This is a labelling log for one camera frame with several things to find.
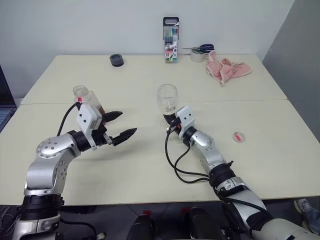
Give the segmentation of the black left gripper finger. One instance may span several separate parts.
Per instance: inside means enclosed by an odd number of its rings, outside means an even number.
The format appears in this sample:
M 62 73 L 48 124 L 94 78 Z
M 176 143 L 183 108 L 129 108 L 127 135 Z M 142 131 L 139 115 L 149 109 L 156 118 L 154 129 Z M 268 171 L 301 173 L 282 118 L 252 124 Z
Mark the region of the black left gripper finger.
M 121 116 L 123 114 L 122 111 L 111 111 L 103 114 L 103 124 L 111 122 Z
M 118 136 L 112 138 L 112 145 L 117 146 L 127 141 L 136 131 L 137 128 L 130 128 L 121 132 Z

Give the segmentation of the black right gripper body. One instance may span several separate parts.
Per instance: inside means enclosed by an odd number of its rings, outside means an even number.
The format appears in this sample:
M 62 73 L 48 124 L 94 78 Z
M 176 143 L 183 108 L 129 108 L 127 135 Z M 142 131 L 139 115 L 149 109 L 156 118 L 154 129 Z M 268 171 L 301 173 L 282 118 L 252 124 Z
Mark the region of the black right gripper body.
M 169 124 L 170 132 L 181 131 L 181 120 L 174 113 L 167 116 L 167 123 Z

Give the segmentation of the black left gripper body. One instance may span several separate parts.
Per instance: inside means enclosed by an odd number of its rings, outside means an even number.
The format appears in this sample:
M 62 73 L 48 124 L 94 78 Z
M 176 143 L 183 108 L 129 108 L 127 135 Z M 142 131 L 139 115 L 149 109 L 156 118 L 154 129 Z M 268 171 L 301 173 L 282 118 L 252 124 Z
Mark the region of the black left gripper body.
M 102 115 L 102 120 L 97 129 L 93 130 L 91 136 L 96 146 L 112 145 L 113 140 L 107 135 L 107 128 L 105 124 L 113 120 L 112 113 L 105 113 Z

